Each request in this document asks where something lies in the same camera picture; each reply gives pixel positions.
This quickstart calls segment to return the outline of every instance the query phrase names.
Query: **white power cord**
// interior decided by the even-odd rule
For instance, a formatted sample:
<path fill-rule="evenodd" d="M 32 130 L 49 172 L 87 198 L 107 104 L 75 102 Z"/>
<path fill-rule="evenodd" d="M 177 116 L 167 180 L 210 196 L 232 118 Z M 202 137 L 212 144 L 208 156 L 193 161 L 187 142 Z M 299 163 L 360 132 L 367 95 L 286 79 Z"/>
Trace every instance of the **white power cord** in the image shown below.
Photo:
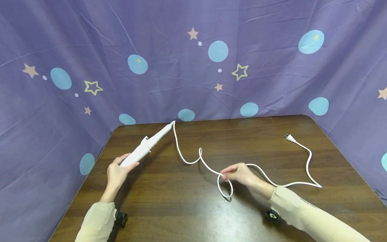
<path fill-rule="evenodd" d="M 195 163 L 197 163 L 199 160 L 201 160 L 201 161 L 203 162 L 203 164 L 207 167 L 208 170 L 210 170 L 211 172 L 213 172 L 213 173 L 215 173 L 215 174 L 218 175 L 218 178 L 217 178 L 217 185 L 218 185 L 218 189 L 219 189 L 220 193 L 222 194 L 222 196 L 225 197 L 225 198 L 231 198 L 231 196 L 232 196 L 233 193 L 234 193 L 234 188 L 233 188 L 233 185 L 231 184 L 231 181 L 230 181 L 230 180 L 227 180 L 228 183 L 230 184 L 231 192 L 230 192 L 230 195 L 226 195 L 226 194 L 224 194 L 224 193 L 222 192 L 222 189 L 220 188 L 220 184 L 219 184 L 220 177 L 222 177 L 223 174 L 214 171 L 213 169 L 211 169 L 211 168 L 204 162 L 204 160 L 203 160 L 203 158 L 202 158 L 203 149 L 202 149 L 201 147 L 199 148 L 199 158 L 198 158 L 197 160 L 195 160 L 195 161 L 193 161 L 193 162 L 188 162 L 188 161 L 186 161 L 186 160 L 184 159 L 184 157 L 183 157 L 183 155 L 182 155 L 182 153 L 181 153 L 181 151 L 180 151 L 180 148 L 179 148 L 179 143 L 178 143 L 178 141 L 177 141 L 177 134 L 176 134 L 175 124 L 176 124 L 176 122 L 173 123 L 173 133 L 175 134 L 175 140 L 176 140 L 177 151 L 179 152 L 179 155 L 180 155 L 180 157 L 182 158 L 182 160 L 183 160 L 186 164 L 188 164 L 188 165 L 195 164 Z M 317 182 L 312 178 L 312 176 L 311 176 L 310 173 L 309 173 L 309 163 L 310 163 L 310 160 L 311 160 L 311 158 L 312 158 L 312 151 L 311 151 L 310 149 L 308 149 L 307 147 L 303 146 L 302 144 L 300 144 L 299 142 L 297 142 L 297 141 L 293 138 L 293 136 L 292 136 L 291 134 L 287 134 L 287 135 L 285 135 L 285 136 L 286 136 L 286 140 L 289 140 L 289 141 L 291 141 L 291 142 L 293 142 L 293 143 L 298 144 L 299 146 L 301 146 L 302 148 L 306 149 L 306 150 L 309 152 L 309 157 L 308 157 L 308 159 L 307 159 L 307 164 L 306 164 L 306 168 L 305 168 L 305 169 L 306 169 L 306 171 L 307 171 L 307 174 L 308 174 L 309 179 L 310 179 L 313 183 L 309 183 L 309 182 L 291 182 L 291 183 L 288 183 L 288 184 L 285 184 L 285 185 L 277 185 L 277 184 L 275 184 L 274 182 L 272 182 L 272 181 L 270 180 L 270 178 L 266 175 L 266 173 L 262 170 L 262 168 L 260 168 L 260 167 L 257 166 L 256 164 L 246 164 L 246 165 L 247 165 L 247 166 L 252 166 L 252 167 L 254 167 L 254 168 L 257 168 L 257 169 L 261 172 L 261 174 L 265 177 L 265 179 L 266 179 L 270 184 L 272 184 L 273 186 L 276 186 L 276 187 L 280 187 L 280 186 L 281 186 L 281 187 L 289 187 L 289 186 L 291 186 L 291 185 L 303 184 L 303 185 L 309 185 L 309 186 L 314 186 L 314 187 L 322 188 L 322 186 L 321 186 L 319 183 L 317 183 Z"/>

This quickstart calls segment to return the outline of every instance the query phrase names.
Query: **purple fabric backdrop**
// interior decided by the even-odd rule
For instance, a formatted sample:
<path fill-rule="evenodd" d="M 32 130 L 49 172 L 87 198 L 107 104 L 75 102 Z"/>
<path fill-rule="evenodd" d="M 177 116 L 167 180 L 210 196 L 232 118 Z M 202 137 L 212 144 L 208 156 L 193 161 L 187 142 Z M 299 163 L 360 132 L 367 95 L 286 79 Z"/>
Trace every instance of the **purple fabric backdrop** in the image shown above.
<path fill-rule="evenodd" d="M 302 113 L 386 201 L 386 22 L 384 0 L 1 1 L 0 237 L 47 241 L 123 123 Z"/>

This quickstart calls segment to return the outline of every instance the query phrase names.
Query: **blue circle pattern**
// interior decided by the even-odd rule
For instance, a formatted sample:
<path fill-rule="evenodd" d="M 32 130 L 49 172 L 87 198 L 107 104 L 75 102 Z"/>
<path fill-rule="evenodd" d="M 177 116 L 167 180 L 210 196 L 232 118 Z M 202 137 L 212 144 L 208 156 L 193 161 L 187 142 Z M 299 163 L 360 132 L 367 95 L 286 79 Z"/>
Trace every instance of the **blue circle pattern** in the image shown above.
<path fill-rule="evenodd" d="M 148 70 L 148 62 L 139 55 L 130 55 L 128 57 L 128 66 L 136 74 L 144 74 Z"/>
<path fill-rule="evenodd" d="M 324 33 L 320 30 L 311 30 L 304 34 L 298 43 L 298 49 L 304 54 L 313 54 L 322 47 Z"/>
<path fill-rule="evenodd" d="M 189 109 L 182 109 L 178 113 L 178 116 L 179 116 L 179 119 L 188 122 L 188 121 L 194 120 L 195 113 L 192 110 L 189 110 Z"/>
<path fill-rule="evenodd" d="M 87 175 L 90 173 L 95 163 L 94 156 L 90 153 L 85 154 L 79 163 L 79 171 L 82 175 Z"/>
<path fill-rule="evenodd" d="M 258 113 L 259 107 L 255 103 L 246 103 L 241 107 L 241 114 L 244 117 L 252 117 Z"/>
<path fill-rule="evenodd" d="M 383 166 L 384 170 L 387 171 L 387 153 L 385 153 L 382 157 L 382 166 Z"/>
<path fill-rule="evenodd" d="M 132 116 L 130 116 L 129 114 L 126 114 L 126 113 L 120 114 L 118 119 L 120 120 L 121 123 L 126 124 L 126 125 L 136 124 L 136 120 L 134 120 L 134 118 L 132 118 Z"/>
<path fill-rule="evenodd" d="M 62 90 L 67 90 L 71 87 L 72 82 L 68 73 L 59 67 L 53 68 L 50 72 L 51 80 Z"/>
<path fill-rule="evenodd" d="M 228 46 L 221 40 L 213 42 L 208 48 L 208 57 L 210 57 L 213 62 L 222 62 L 227 56 Z"/>
<path fill-rule="evenodd" d="M 326 98 L 319 97 L 313 99 L 309 103 L 309 109 L 318 116 L 322 116 L 328 112 L 329 101 Z"/>

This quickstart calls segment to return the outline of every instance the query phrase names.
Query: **brown table surface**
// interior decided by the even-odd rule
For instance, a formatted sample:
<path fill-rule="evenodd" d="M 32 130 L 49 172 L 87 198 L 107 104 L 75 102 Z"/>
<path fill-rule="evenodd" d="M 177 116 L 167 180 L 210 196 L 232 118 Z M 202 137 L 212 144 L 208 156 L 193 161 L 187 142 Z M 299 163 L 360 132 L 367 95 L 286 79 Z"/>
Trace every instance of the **brown table surface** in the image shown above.
<path fill-rule="evenodd" d="M 75 240 L 85 214 L 105 189 L 108 165 L 164 125 L 127 125 L 114 130 L 52 242 Z M 305 173 L 308 153 L 284 139 L 285 133 L 292 134 L 313 151 L 310 173 L 323 189 L 306 185 L 290 189 L 371 241 L 387 241 L 387 208 L 311 118 L 184 122 L 176 123 L 176 131 L 188 161 L 195 160 L 202 147 L 204 160 L 217 171 L 237 162 L 254 163 L 277 184 L 310 182 Z M 128 214 L 128 222 L 125 228 L 115 226 L 110 241 L 313 241 L 283 221 L 267 221 L 267 204 L 238 183 L 228 202 L 219 193 L 216 179 L 202 163 L 181 161 L 170 131 L 129 174 L 118 193 L 116 205 Z"/>

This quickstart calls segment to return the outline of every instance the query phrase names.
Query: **sleeve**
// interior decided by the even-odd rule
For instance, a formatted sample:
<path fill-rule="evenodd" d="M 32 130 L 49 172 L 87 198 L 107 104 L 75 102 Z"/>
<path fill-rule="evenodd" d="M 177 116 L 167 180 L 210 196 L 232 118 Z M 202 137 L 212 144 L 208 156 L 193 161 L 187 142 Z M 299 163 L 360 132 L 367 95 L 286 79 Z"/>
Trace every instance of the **sleeve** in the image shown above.
<path fill-rule="evenodd" d="M 114 203 L 94 203 L 87 211 L 75 242 L 107 242 L 115 221 Z"/>
<path fill-rule="evenodd" d="M 275 188 L 269 203 L 289 225 L 305 231 L 317 242 L 370 242 L 344 222 L 285 187 Z"/>

